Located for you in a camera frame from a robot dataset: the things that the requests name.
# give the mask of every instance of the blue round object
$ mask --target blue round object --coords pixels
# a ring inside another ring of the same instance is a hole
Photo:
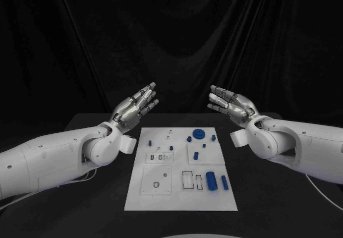
[[[202,130],[202,129],[196,129],[195,131],[193,131],[193,137],[196,138],[196,139],[203,139],[203,137],[205,137],[205,131]]]

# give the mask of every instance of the black fabric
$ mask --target black fabric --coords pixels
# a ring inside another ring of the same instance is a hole
[[[282,119],[275,113],[264,115]],[[109,114],[78,114],[66,130],[99,124]],[[241,129],[216,114],[147,114],[141,127],[215,127],[238,212],[124,211],[137,148],[120,152],[95,177],[49,189],[14,203],[0,217],[1,237],[150,237],[219,234],[242,238],[330,237],[343,233],[342,211],[317,193],[305,176],[258,158],[248,146],[235,148],[231,133]],[[326,195],[343,206],[333,183]]]

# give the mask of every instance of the robotic hand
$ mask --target robotic hand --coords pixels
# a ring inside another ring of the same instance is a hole
[[[120,103],[108,122],[40,136],[0,153],[0,200],[71,183],[108,165],[120,151],[133,153],[137,140],[124,133],[158,103],[148,104],[154,87],[151,83]]]
[[[235,147],[249,145],[254,153],[290,169],[343,184],[343,129],[261,116],[251,100],[210,86],[207,107],[229,115],[244,129],[231,133]],[[285,151],[295,149],[295,155]]]

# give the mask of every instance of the blue object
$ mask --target blue object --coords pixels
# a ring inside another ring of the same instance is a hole
[[[222,175],[222,182],[223,182],[223,189],[229,190],[228,183],[226,183],[226,177]]]
[[[197,160],[199,152],[195,152],[195,160]]]
[[[216,177],[213,172],[206,173],[206,180],[207,180],[209,190],[215,191],[218,189],[218,185],[216,185]]]
[[[196,139],[202,139],[202,138],[205,137],[205,131],[203,131],[202,129],[196,129],[196,130],[193,131],[193,137],[195,137]]]

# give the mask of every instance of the white cable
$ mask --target white cable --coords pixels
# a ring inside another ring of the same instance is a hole
[[[343,211],[343,208],[326,197],[326,195],[321,193],[320,189],[317,188],[317,186],[314,185],[311,179],[308,178],[308,176],[305,175],[310,183],[313,184],[313,187],[316,188],[316,190],[320,192],[320,194],[323,195],[323,197],[330,201],[330,203]]]
[[[86,176],[85,176],[85,178],[84,178],[82,180],[69,181],[69,182],[65,183],[65,184],[75,183],[75,182],[84,182],[84,181],[92,179],[94,176],[95,176],[95,174],[97,174],[97,169],[95,169],[95,171],[94,171],[94,175],[91,176],[91,178],[86,179],[88,173],[86,173]],[[4,206],[1,206],[1,207],[0,207],[0,210],[1,210],[3,208],[6,208],[9,205],[14,204],[16,202],[19,202],[20,200],[26,199],[29,196],[37,194],[37,193],[42,192],[42,191],[45,191],[45,190],[40,190],[40,191],[36,191],[36,192],[32,192],[32,193],[23,195],[20,198],[17,198],[17,199],[16,199],[14,201],[11,201],[9,204],[6,204]]]

